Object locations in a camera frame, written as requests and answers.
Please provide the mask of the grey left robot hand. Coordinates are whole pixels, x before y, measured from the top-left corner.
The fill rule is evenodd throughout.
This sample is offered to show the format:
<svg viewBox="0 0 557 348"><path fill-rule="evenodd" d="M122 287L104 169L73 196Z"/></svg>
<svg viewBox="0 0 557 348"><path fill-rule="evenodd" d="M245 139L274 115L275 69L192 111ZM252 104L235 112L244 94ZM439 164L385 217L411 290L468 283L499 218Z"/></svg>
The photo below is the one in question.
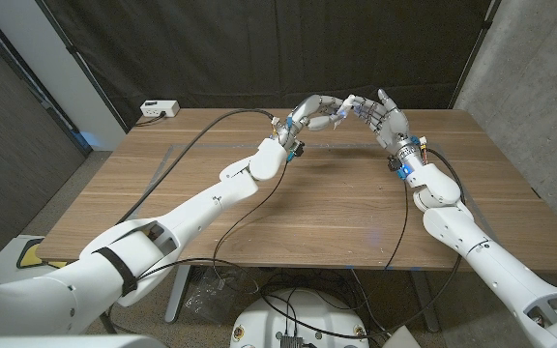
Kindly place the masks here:
<svg viewBox="0 0 557 348"><path fill-rule="evenodd" d="M354 96L341 100L336 97L312 95L296 106L284 123L276 121L276 134L273 138L285 149L291 160L304 152L305 143L297 139L298 133L307 128L309 131L322 131L331 124L336 127L347 117L352 108Z"/></svg>

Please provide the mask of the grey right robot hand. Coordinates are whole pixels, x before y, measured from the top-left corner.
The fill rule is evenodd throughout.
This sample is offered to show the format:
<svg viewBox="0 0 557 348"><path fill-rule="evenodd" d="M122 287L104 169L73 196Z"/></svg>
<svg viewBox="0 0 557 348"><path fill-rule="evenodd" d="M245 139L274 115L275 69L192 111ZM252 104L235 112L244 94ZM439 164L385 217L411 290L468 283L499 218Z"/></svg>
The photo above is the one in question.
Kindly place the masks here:
<svg viewBox="0 0 557 348"><path fill-rule="evenodd" d="M425 166L420 142L411 133L405 113L394 100L379 89L379 101L356 97L353 111L376 136L376 141L388 153L388 167L392 172L408 175Z"/></svg>

